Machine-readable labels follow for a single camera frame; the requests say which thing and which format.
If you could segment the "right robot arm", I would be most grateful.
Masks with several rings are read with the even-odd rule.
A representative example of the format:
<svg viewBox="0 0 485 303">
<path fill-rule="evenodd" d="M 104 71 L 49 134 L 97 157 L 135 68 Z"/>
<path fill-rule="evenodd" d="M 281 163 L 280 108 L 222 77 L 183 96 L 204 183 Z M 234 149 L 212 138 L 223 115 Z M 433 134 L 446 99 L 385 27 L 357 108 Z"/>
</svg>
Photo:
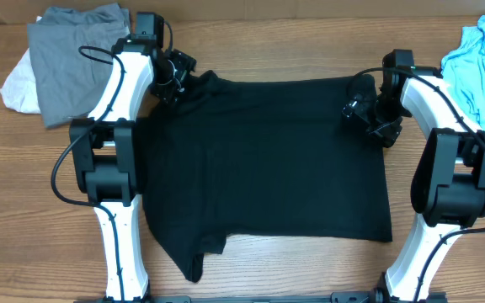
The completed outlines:
<svg viewBox="0 0 485 303">
<path fill-rule="evenodd" d="M 426 146 L 413 176 L 415 216 L 399 256 L 358 302 L 445 302 L 430 284 L 446 254 L 462 235 L 474 234 L 485 217 L 485 130 L 470 120 L 448 93 L 434 67 L 416 66 L 411 50 L 382 59 L 381 92 L 364 96 L 348 86 L 343 117 L 384 147 L 391 147 L 405 117 L 413 117 Z"/>
</svg>

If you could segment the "black t-shirt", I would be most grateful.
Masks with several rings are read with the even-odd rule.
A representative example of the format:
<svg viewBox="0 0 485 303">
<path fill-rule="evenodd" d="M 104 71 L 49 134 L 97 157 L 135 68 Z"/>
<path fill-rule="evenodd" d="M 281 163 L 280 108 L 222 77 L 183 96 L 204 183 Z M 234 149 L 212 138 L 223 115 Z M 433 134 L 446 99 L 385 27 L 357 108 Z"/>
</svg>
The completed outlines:
<svg viewBox="0 0 485 303">
<path fill-rule="evenodd" d="M 231 234 L 392 240 L 383 150 L 346 125 L 347 90 L 365 75 L 295 82 L 192 77 L 175 107 L 135 129 L 143 209 L 191 282 Z"/>
</svg>

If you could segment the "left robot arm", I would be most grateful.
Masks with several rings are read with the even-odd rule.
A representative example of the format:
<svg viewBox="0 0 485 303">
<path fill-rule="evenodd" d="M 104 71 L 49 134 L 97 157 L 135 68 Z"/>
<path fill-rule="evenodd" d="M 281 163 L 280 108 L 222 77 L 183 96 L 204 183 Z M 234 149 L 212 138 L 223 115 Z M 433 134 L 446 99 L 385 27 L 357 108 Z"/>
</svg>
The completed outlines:
<svg viewBox="0 0 485 303">
<path fill-rule="evenodd" d="M 146 93 L 168 106 L 177 104 L 195 70 L 193 57 L 165 45 L 168 22 L 156 13 L 138 13 L 135 32 L 118 39 L 107 55 L 113 66 L 104 92 L 85 119 L 70 125 L 77 185 L 99 220 L 107 265 L 104 302 L 148 302 L 150 283 L 141 256 L 141 204 L 133 139 Z"/>
</svg>

